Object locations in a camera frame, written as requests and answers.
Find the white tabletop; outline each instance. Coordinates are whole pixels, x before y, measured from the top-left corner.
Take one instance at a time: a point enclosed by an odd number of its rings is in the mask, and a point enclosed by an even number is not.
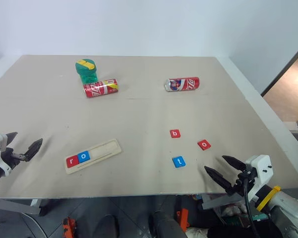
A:
[[[75,71],[83,58],[96,62],[100,80],[116,78],[119,92],[88,99]],[[165,91],[166,79],[188,76],[200,78],[197,90]],[[292,163],[216,58],[22,56],[0,79],[0,132],[13,131],[16,153],[44,141],[0,179],[0,198],[223,192],[203,168],[235,181],[221,155],[270,155],[270,185],[298,187]],[[67,155],[112,138],[121,154],[66,174]],[[202,139],[212,147],[202,151]],[[185,167],[174,167],[176,156]]]

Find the wall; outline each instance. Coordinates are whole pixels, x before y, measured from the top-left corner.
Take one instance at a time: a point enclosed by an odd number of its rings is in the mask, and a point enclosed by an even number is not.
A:
[[[5,53],[227,56],[258,3],[0,0]]]
[[[262,1],[230,58],[262,93],[298,51],[298,0]]]

